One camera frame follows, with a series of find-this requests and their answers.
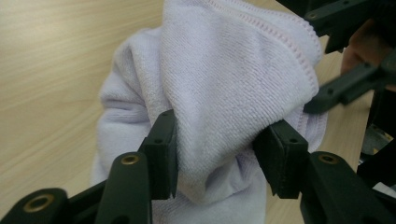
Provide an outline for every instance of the towel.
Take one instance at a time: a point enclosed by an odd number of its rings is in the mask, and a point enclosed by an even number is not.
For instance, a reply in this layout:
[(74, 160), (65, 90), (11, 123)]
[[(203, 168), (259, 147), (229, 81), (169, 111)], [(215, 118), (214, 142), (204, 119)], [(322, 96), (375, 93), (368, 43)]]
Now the towel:
[(159, 224), (260, 223), (265, 177), (251, 142), (285, 119), (318, 148), (326, 115), (307, 115), (322, 51), (294, 15), (237, 0), (165, 0), (163, 24), (116, 50), (101, 89), (92, 183), (120, 154), (137, 151), (155, 119), (177, 118), (175, 199), (154, 201)]

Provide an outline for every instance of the table surface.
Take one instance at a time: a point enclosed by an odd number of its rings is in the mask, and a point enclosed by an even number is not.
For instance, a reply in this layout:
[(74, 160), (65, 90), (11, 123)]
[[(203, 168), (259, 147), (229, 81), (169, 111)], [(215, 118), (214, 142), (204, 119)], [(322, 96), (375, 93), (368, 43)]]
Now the table surface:
[[(286, 10), (275, 0), (249, 2)], [(0, 217), (37, 189), (73, 196), (89, 186), (103, 111), (97, 95), (113, 52), (137, 30), (161, 25), (162, 10), (158, 0), (0, 1)], [(320, 83), (338, 76), (340, 59), (324, 56)], [(320, 147), (354, 169), (370, 98), (332, 109)], [(303, 223), (299, 202), (270, 196), (266, 223)]]

